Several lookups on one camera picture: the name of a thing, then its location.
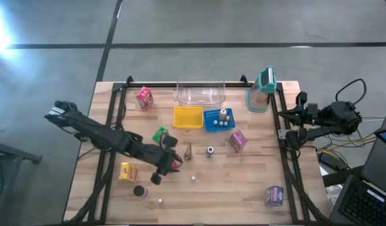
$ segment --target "black metal frame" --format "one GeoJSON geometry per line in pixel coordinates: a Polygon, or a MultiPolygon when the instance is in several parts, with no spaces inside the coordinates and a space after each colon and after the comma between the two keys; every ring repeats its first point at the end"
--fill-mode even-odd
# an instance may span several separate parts
{"type": "MultiPolygon", "coordinates": [[[[188,83],[190,87],[202,87],[203,85],[211,85],[214,83],[208,82],[208,83],[188,83]]],[[[239,82],[227,82],[225,83],[226,87],[242,87],[242,88],[248,88],[252,85],[252,83],[248,82],[246,77],[243,75],[240,78],[239,82]]],[[[123,129],[122,126],[122,116],[126,113],[126,105],[125,105],[125,99],[126,99],[126,89],[127,88],[139,88],[142,86],[148,86],[148,87],[169,87],[169,88],[176,88],[177,82],[165,82],[165,83],[136,83],[133,82],[132,77],[127,78],[126,83],[114,83],[112,88],[112,95],[110,97],[110,104],[109,109],[107,113],[107,120],[106,120],[106,126],[110,127],[111,125],[115,125],[114,129],[123,129]],[[112,118],[114,116],[114,107],[115,107],[115,100],[118,92],[121,91],[120,96],[120,102],[119,102],[119,108],[117,111],[116,121],[112,123],[112,118]]],[[[281,101],[281,107],[282,110],[286,110],[286,100],[284,97],[284,91],[282,83],[277,84],[277,92],[279,94],[279,98],[281,101]]],[[[274,116],[274,122],[275,122],[275,129],[276,133],[278,130],[283,129],[281,127],[281,123],[279,121],[278,108],[276,104],[276,98],[275,95],[271,97],[271,106],[272,106],[272,114],[274,116]]],[[[290,129],[291,125],[285,120],[284,121],[285,129],[290,129]]],[[[304,225],[314,225],[314,224],[323,224],[328,223],[328,225],[334,225],[332,222],[329,222],[329,220],[322,215],[322,213],[316,208],[314,203],[310,200],[310,198],[307,196],[307,194],[304,191],[303,188],[303,181],[301,178],[301,172],[298,162],[298,157],[296,155],[295,151],[291,151],[287,148],[286,141],[283,139],[280,139],[279,136],[277,136],[278,144],[279,144],[279,150],[281,153],[281,161],[282,161],[282,167],[284,171],[284,177],[285,177],[285,184],[286,184],[286,193],[287,193],[287,199],[289,201],[289,209],[291,212],[291,218],[293,223],[300,223],[304,225]],[[291,153],[291,161],[294,169],[294,173],[291,172],[289,164],[288,164],[288,158],[287,153],[291,153]],[[300,202],[301,202],[301,208],[303,211],[303,220],[300,220],[298,217],[298,212],[296,210],[295,200],[294,200],[294,194],[293,189],[294,187],[299,194],[300,202]],[[309,211],[313,214],[317,222],[311,221],[309,216],[309,211]]],[[[69,225],[88,225],[88,224],[105,224],[106,216],[107,216],[107,208],[109,205],[109,197],[110,197],[110,187],[112,184],[112,175],[114,172],[114,164],[115,164],[115,151],[109,151],[110,152],[110,158],[107,170],[104,175],[102,175],[103,167],[104,167],[104,161],[105,161],[105,155],[106,152],[102,151],[99,156],[99,162],[97,165],[97,173],[95,175],[95,185],[94,185],[94,191],[90,198],[87,200],[85,205],[83,206],[83,213],[75,220],[75,222],[66,222],[69,223],[69,225]],[[104,197],[102,202],[102,208],[100,213],[100,218],[98,220],[95,219],[95,209],[96,209],[96,199],[99,196],[99,193],[102,191],[103,187],[105,187],[104,191],[104,197]],[[89,212],[87,221],[82,221],[84,217],[86,216],[87,212],[89,212]]]]}

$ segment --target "wooden tabletop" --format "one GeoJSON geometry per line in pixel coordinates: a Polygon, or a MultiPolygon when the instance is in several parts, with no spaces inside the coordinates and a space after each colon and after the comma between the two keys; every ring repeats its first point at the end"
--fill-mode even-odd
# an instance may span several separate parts
{"type": "MultiPolygon", "coordinates": [[[[297,81],[282,83],[287,108],[290,109],[295,106],[295,97],[300,91],[299,84],[297,81]]],[[[98,82],[95,88],[89,117],[101,123],[106,120],[112,84],[113,82],[98,82]]],[[[266,188],[272,185],[286,187],[271,107],[264,113],[251,112],[245,104],[246,89],[227,88],[227,98],[222,107],[233,109],[237,124],[235,129],[222,132],[207,132],[204,127],[176,129],[173,127],[173,108],[179,106],[176,89],[151,89],[154,105],[149,110],[142,110],[137,103],[138,90],[127,89],[127,110],[123,120],[125,130],[138,133],[144,137],[144,143],[153,144],[152,136],[160,126],[164,126],[178,139],[175,150],[180,156],[186,151],[187,145],[192,143],[193,159],[183,163],[181,172],[162,176],[162,182],[158,186],[150,182],[156,169],[154,166],[117,153],[107,223],[291,222],[286,190],[283,206],[264,205],[266,188]],[[249,141],[241,153],[236,153],[228,142],[231,133],[238,129],[249,141]],[[215,149],[212,158],[205,156],[208,146],[215,149]],[[136,184],[118,179],[122,162],[137,166],[136,184]],[[136,185],[146,187],[148,196],[134,196],[132,189],[136,185]],[[162,204],[158,203],[159,198],[163,199],[162,204]]],[[[80,154],[91,147],[90,143],[82,144],[80,154]]],[[[98,156],[99,151],[92,151],[77,163],[65,220],[72,218],[90,196],[98,156]]],[[[328,216],[330,208],[314,150],[303,148],[299,164],[304,189],[314,204],[328,216]]],[[[296,191],[294,194],[299,218],[303,218],[298,194],[296,191]]]]}

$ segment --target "blue box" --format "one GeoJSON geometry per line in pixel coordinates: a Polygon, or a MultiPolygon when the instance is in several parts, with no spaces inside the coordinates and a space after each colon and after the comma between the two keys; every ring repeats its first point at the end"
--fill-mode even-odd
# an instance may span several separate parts
{"type": "Polygon", "coordinates": [[[281,206],[283,204],[283,187],[271,186],[265,190],[265,204],[281,206]]]}

